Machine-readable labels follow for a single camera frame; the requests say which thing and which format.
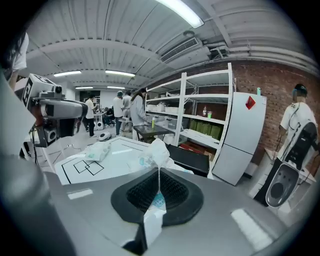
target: refrigerator door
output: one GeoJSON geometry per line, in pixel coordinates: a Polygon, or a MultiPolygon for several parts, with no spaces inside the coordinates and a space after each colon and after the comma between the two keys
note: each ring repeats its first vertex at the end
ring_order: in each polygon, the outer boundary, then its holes
{"type": "Polygon", "coordinates": [[[235,92],[232,111],[224,143],[249,154],[254,154],[264,126],[267,98],[235,92]],[[246,107],[249,97],[255,101],[251,109],[246,107]]]}
{"type": "Polygon", "coordinates": [[[224,144],[212,173],[235,186],[244,174],[252,156],[252,154],[224,144]]]}

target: air conditioning vent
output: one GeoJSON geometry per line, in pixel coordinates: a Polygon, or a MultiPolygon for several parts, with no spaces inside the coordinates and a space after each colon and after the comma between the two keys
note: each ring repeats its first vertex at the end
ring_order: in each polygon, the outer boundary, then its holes
{"type": "Polygon", "coordinates": [[[184,41],[183,43],[177,45],[176,47],[174,47],[172,50],[168,51],[166,54],[164,54],[160,60],[163,62],[168,62],[170,59],[172,59],[174,56],[192,48],[195,47],[199,44],[198,40],[193,37],[190,38],[187,41],[184,41]]]}

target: red brick wall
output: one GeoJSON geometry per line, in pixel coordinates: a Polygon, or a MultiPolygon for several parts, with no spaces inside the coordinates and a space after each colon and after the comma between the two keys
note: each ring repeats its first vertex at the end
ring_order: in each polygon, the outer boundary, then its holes
{"type": "MultiPolygon", "coordinates": [[[[261,88],[261,94],[267,97],[265,121],[261,138],[252,161],[259,164],[264,154],[264,148],[274,150],[279,134],[279,124],[286,107],[292,102],[292,90],[298,83],[304,84],[308,90],[306,103],[315,114],[317,123],[320,124],[320,79],[300,69],[267,61],[247,60],[231,61],[234,77],[236,78],[237,91],[244,93],[257,93],[261,88]]],[[[227,62],[207,64],[200,67],[185,70],[188,76],[227,69],[227,62]]],[[[178,79],[178,73],[158,81],[152,86],[178,79]]],[[[200,93],[222,93],[220,87],[204,87],[206,90],[200,93]]]]}

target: fluorescent light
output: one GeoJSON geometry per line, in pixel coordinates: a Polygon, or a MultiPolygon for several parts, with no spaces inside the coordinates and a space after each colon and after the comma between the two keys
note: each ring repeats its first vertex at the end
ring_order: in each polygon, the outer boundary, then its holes
{"type": "Polygon", "coordinates": [[[107,86],[110,89],[126,89],[125,87],[107,86]]]}
{"type": "Polygon", "coordinates": [[[92,86],[88,86],[88,87],[76,87],[76,89],[93,89],[93,87],[92,86]]]}
{"type": "Polygon", "coordinates": [[[170,8],[186,22],[188,22],[194,29],[202,26],[204,22],[200,17],[181,0],[156,0],[160,4],[170,8]]]}
{"type": "Polygon", "coordinates": [[[62,76],[75,75],[75,74],[81,74],[81,71],[80,71],[80,70],[77,70],[77,71],[70,71],[70,72],[58,73],[58,74],[54,74],[54,76],[55,76],[55,77],[62,77],[62,76]]]}
{"type": "Polygon", "coordinates": [[[120,71],[112,71],[112,70],[106,70],[105,73],[106,74],[111,74],[111,75],[127,76],[127,77],[132,77],[132,78],[135,76],[135,74],[126,73],[126,72],[120,72],[120,71]]]}

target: white corrugated ceiling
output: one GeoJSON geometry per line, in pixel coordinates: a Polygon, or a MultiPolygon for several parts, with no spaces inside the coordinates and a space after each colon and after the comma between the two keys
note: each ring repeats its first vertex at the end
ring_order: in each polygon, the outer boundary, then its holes
{"type": "Polygon", "coordinates": [[[257,46],[312,57],[294,25],[270,1],[184,2],[204,21],[203,26],[191,28],[155,0],[51,1],[27,31],[30,41],[27,69],[22,74],[35,73],[56,83],[68,80],[74,86],[92,85],[96,89],[106,86],[137,89],[177,68],[209,61],[210,44],[216,42],[224,42],[233,54],[241,47],[257,46]],[[163,54],[188,39],[183,35],[188,30],[199,41],[194,49],[197,54],[181,53],[190,57],[175,64],[162,62],[163,54]],[[55,73],[74,70],[81,70],[82,74],[53,77],[55,73]],[[136,76],[106,75],[104,70],[136,76]]]}

